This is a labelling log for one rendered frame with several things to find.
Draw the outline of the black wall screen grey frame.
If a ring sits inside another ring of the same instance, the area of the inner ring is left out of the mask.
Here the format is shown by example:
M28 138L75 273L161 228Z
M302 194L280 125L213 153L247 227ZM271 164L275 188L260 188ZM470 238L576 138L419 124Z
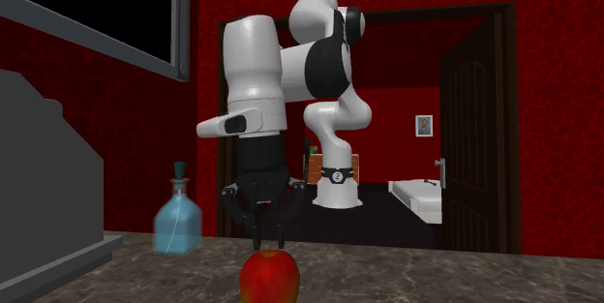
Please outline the black wall screen grey frame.
M0 0L0 16L181 82L191 0Z

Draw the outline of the orange brick patterned block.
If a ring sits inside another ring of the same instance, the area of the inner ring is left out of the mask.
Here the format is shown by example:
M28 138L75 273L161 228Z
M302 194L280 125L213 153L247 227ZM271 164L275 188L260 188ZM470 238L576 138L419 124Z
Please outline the orange brick patterned block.
M359 155L353 154L351 157L351 164L353 168L353 179L359 183ZM322 167L322 155L311 154L308 170L308 182L316 185L321 178L321 167Z

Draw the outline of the red apple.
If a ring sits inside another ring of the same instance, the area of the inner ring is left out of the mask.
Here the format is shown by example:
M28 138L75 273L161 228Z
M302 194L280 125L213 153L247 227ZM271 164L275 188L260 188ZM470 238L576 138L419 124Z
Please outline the red apple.
M239 286L242 303L296 303L300 272L284 250L261 250L243 264Z

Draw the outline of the small framed wall picture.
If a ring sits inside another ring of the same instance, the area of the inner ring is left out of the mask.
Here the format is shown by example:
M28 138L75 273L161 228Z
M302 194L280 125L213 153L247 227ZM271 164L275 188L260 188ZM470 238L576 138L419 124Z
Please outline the small framed wall picture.
M415 116L415 135L416 136L433 136L433 116L432 115L416 115Z

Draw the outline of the dark brown door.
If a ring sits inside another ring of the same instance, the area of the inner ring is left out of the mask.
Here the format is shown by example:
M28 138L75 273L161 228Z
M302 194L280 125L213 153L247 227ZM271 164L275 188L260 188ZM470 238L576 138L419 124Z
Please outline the dark brown door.
M444 162L442 246L508 253L503 17L495 14L439 60Z

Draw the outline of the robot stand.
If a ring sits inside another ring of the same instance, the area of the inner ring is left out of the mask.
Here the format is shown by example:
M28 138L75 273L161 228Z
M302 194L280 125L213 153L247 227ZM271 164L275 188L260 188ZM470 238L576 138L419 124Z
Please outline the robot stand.
M362 204L328 209L313 204L317 187L310 185L300 211L288 225L287 241L381 247L438 249L440 226L429 225L387 191L385 183L362 183Z

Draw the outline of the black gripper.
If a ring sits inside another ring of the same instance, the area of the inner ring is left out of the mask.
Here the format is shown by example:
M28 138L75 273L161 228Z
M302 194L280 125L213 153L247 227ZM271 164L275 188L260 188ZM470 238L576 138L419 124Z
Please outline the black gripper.
M261 238L256 202L278 202L290 179L284 137L239 137L236 140L236 161L236 184L220 189L219 197L229 210L232 220L245 227L253 241L254 250L259 251ZM307 182L291 178L290 186L293 192L291 202L277 216L279 249L285 247L286 224L297 215ZM252 205L245 207L242 204L244 199L248 199Z

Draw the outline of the blue glass bottle with stopper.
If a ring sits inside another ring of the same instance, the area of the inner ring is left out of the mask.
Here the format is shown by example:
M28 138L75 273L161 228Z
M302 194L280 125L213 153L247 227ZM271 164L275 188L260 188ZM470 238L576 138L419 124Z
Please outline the blue glass bottle with stopper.
M187 164L174 164L172 196L154 219L154 249L158 254L186 255L201 239L202 212L187 195Z

